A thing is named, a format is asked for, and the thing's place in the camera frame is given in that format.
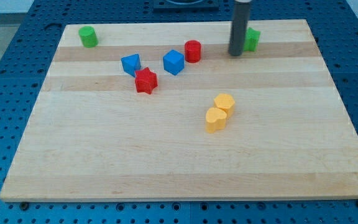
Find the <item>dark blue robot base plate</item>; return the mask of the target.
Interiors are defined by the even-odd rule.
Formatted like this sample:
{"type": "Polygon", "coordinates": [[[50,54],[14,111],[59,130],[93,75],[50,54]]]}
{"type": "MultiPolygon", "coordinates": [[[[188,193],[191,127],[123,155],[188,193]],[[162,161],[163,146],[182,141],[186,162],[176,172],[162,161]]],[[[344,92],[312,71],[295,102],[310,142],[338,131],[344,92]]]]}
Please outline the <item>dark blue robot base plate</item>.
{"type": "Polygon", "coordinates": [[[219,9],[219,0],[152,0],[154,12],[219,9]]]}

